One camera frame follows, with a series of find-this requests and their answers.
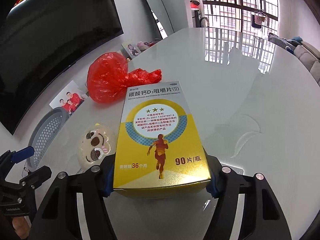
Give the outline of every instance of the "blue dotted arc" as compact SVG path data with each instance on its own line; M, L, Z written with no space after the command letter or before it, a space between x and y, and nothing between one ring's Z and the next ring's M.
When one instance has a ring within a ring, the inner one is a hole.
M179 123L177 127L171 132L170 134L166 135L164 139L168 141L168 143L173 142L177 138L182 135L183 131L185 130L187 126L187 116L186 115L180 115L179 116ZM133 122L126 122L125 123L125 129L130 136L132 140L134 140L137 143L140 143L145 146L150 146L154 141L155 138L146 138L140 134L137 133L135 128L133 127Z

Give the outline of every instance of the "yellow box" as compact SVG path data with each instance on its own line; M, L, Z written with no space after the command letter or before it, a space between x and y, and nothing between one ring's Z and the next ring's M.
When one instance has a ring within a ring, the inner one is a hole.
M198 192L210 179L179 82L128 88L116 149L115 191L165 197Z

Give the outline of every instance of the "metal screw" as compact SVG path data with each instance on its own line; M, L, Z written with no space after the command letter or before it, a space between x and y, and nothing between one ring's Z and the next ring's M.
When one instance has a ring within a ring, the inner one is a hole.
M259 180L263 180L263 179L264 179L264 176L263 176L261 173L257 173L257 174L256 174L256 177L257 177L257 179L259 179Z
M222 171L224 173L230 173L231 172L231 169L229 167L222 167Z
M98 171L100 171L100 167L98 165L94 165L94 166L91 167L91 171L92 172L98 172Z
M59 174L58 174L59 179L63 179L65 176L66 176L66 173L64 171L59 172Z

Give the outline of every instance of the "plush toy face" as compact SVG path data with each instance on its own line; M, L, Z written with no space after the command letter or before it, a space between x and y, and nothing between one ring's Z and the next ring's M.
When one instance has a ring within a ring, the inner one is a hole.
M89 128L80 140L78 161L87 170L93 165L100 165L103 158L111 152L107 129L101 125Z

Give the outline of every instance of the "glossy tabletop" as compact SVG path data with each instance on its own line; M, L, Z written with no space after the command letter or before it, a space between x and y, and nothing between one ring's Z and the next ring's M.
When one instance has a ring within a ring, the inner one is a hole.
M180 81L207 153L245 175L264 174L292 239L299 239L320 208L320 87L302 63L248 34L193 28L143 52L129 62L129 71L135 68L160 68L163 82ZM77 144L87 127L106 125L116 143L122 107L123 101L98 105L89 98L69 118L39 164L52 169L52 178L36 190L37 205L58 172L79 170ZM240 195L231 239L238 237L243 199ZM80 194L78 200L83 238L89 239ZM105 199L121 240L202 239L216 202L205 190L165 199L117 193Z

